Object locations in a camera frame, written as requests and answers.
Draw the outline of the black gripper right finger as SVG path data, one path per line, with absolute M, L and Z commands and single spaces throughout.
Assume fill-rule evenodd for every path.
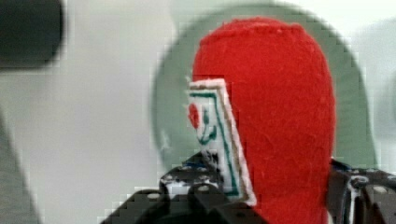
M 326 206 L 332 224 L 396 224 L 396 176 L 332 160 Z

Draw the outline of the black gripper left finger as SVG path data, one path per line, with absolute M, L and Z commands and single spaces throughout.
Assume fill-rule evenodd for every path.
M 100 224 L 267 224 L 225 195 L 219 172 L 200 153 L 163 175 L 159 185 L 139 190 Z

